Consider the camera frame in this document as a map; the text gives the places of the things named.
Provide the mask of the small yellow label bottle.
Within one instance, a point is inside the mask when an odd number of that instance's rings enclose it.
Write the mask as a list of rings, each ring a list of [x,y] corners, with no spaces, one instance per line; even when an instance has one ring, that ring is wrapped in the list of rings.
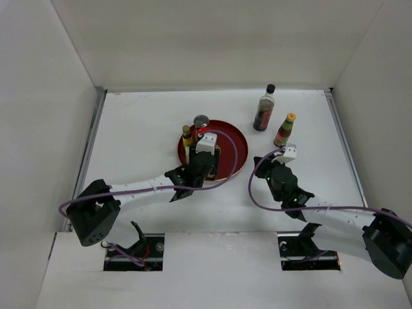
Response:
[[[191,127],[188,125],[184,125],[182,127],[182,142],[183,147],[186,151],[190,151],[190,147],[193,143]]]

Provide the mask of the red lid sauce jar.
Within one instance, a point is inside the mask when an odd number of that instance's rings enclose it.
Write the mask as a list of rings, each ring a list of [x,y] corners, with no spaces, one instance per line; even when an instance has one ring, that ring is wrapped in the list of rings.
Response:
[[[194,141],[198,142],[208,130],[208,127],[196,127],[194,129]]]

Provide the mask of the silver cap spice shaker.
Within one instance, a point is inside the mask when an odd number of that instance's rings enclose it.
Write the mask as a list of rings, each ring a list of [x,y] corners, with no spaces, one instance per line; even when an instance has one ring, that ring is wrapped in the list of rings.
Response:
[[[203,129],[209,125],[209,118],[206,115],[197,115],[193,119],[193,124],[196,130]]]

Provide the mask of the tall dark soy sauce bottle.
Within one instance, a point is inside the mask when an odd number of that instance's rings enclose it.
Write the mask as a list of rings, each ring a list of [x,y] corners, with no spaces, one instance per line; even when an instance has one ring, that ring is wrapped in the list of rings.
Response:
[[[256,131],[265,131],[268,127],[273,108],[275,106],[274,92],[276,86],[268,84],[266,93],[259,99],[257,113],[254,118],[253,128]]]

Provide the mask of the pink cap spice jar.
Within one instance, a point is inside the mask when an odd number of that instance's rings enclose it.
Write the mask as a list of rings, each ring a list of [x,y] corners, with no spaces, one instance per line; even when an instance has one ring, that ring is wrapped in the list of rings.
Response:
[[[217,172],[216,172],[216,171],[211,171],[211,172],[207,175],[206,180],[213,182],[213,181],[216,180],[216,175],[217,175]]]

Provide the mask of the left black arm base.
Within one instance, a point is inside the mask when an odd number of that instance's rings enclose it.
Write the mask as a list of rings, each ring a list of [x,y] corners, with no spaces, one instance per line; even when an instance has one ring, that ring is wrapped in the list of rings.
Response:
[[[165,234],[146,234],[137,222],[131,222],[137,240],[124,248],[114,243],[101,242],[106,250],[103,271],[157,272],[163,270]]]

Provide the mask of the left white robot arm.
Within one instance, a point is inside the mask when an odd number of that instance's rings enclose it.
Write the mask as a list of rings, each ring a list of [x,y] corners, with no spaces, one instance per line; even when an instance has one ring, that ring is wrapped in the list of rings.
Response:
[[[190,197],[217,166],[216,153],[201,151],[194,153],[188,164],[147,181],[108,185],[103,179],[95,180],[68,204],[66,215],[83,247],[104,240],[120,245],[129,256],[139,256],[144,240],[121,231],[118,216],[137,207]]]

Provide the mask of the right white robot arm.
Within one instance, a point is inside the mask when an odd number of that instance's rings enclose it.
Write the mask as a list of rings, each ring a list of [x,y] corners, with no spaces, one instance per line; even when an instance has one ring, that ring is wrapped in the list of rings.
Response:
[[[393,279],[403,279],[411,267],[411,224],[389,209],[331,206],[298,186],[291,168],[268,154],[254,157],[252,177],[264,179],[279,208],[306,223],[298,245],[308,255],[338,251],[371,262]]]

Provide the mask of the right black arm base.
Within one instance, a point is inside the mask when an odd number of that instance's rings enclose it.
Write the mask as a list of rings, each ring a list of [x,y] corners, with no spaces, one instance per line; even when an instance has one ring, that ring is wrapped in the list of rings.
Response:
[[[320,250],[313,242],[318,224],[308,223],[300,232],[277,234],[281,268],[284,271],[341,270],[335,251]]]

